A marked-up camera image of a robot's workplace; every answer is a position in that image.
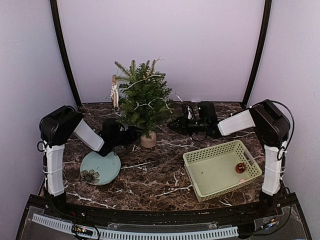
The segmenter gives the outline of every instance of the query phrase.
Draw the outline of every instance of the angel figurine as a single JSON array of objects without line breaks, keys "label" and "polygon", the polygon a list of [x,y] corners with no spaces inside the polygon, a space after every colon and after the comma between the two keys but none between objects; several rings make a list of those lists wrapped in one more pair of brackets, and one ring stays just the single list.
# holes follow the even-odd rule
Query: angel figurine
[{"label": "angel figurine", "polygon": [[113,107],[119,108],[119,92],[118,92],[118,77],[117,75],[112,76],[112,86],[111,86],[111,100],[113,101]]}]

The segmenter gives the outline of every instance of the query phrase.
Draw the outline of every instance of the green plastic basket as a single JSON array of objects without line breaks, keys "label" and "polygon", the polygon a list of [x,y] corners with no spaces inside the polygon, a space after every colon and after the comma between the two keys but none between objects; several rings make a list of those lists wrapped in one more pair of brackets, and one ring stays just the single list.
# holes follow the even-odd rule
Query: green plastic basket
[{"label": "green plastic basket", "polygon": [[[262,175],[262,170],[240,140],[186,152],[183,160],[200,203],[242,188]],[[243,173],[236,171],[239,163],[245,165]]]}]

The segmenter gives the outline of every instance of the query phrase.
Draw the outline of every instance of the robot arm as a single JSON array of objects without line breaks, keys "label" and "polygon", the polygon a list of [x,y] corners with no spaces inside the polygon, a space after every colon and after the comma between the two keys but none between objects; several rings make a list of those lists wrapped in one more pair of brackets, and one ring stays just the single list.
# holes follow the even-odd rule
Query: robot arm
[{"label": "robot arm", "polygon": [[135,141],[141,134],[136,127],[128,127],[109,118],[102,125],[98,134],[85,122],[83,114],[71,106],[62,106],[45,116],[39,124],[43,144],[43,172],[45,188],[49,196],[56,201],[64,195],[63,154],[65,143],[75,134],[90,149],[105,157],[115,146]]},{"label": "robot arm", "polygon": [[112,147],[96,134],[85,122],[84,116],[71,106],[62,106],[45,116],[40,124],[43,143],[43,172],[45,173],[45,187],[53,196],[65,192],[63,184],[63,154],[65,143],[72,133],[83,141],[93,151],[106,156]]},{"label": "robot arm", "polygon": [[259,102],[220,122],[215,107],[210,102],[201,102],[198,105],[199,119],[194,119],[188,109],[190,106],[184,106],[184,116],[168,124],[171,130],[189,136],[206,132],[210,137],[221,138],[244,129],[255,128],[265,150],[262,192],[273,196],[279,191],[280,179],[285,171],[284,149],[287,148],[290,122],[272,101]]},{"label": "robot arm", "polygon": [[264,144],[265,167],[262,192],[273,196],[280,189],[280,179],[285,171],[283,149],[287,147],[290,122],[284,114],[268,100],[241,111],[217,124],[222,136],[255,128],[259,140]]}]

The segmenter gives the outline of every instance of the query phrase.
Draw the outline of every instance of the terracotta pot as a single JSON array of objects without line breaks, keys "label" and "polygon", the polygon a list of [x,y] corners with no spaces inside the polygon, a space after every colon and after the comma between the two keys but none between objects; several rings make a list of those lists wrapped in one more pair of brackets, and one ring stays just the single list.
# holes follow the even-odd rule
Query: terracotta pot
[{"label": "terracotta pot", "polygon": [[152,148],[156,145],[157,135],[154,131],[150,132],[151,138],[147,138],[145,135],[141,136],[141,145],[147,149]]}]

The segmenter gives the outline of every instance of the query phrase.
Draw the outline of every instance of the red ball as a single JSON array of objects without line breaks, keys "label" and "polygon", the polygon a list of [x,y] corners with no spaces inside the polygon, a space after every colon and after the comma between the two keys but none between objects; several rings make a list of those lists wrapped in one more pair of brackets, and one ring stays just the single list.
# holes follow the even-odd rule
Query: red ball
[{"label": "red ball", "polygon": [[235,166],[235,170],[238,174],[242,174],[246,170],[246,165],[244,165],[243,163],[238,163]]}]

